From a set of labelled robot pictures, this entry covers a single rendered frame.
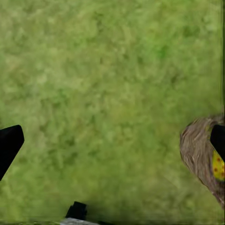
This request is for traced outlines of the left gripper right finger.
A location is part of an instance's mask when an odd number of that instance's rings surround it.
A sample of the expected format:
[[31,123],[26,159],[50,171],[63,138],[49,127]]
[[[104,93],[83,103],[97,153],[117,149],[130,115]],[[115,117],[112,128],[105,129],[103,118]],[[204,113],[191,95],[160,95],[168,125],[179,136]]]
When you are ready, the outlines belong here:
[[214,125],[211,136],[210,142],[219,153],[220,157],[225,162],[225,127],[221,125]]

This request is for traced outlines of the wicker basket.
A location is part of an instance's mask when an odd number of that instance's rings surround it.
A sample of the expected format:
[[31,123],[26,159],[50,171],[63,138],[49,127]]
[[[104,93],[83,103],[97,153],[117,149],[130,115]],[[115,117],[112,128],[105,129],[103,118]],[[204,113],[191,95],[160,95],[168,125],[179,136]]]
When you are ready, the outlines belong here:
[[214,146],[210,136],[214,125],[225,127],[225,112],[202,116],[184,127],[180,135],[180,154],[183,163],[206,188],[214,194],[225,210],[225,180],[216,180],[213,173]]

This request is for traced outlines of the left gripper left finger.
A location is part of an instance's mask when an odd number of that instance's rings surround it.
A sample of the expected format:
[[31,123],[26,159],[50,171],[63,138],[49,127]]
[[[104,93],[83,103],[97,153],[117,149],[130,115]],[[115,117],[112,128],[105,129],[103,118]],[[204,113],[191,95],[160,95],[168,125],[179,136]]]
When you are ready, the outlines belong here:
[[20,125],[0,130],[0,181],[24,143]]

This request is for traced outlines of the easter egg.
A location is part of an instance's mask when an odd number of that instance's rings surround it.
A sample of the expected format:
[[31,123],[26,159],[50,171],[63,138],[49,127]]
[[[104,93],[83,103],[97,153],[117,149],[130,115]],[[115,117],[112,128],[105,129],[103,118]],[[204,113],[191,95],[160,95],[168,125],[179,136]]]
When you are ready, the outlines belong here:
[[216,149],[213,152],[213,173],[216,180],[225,180],[225,162]]

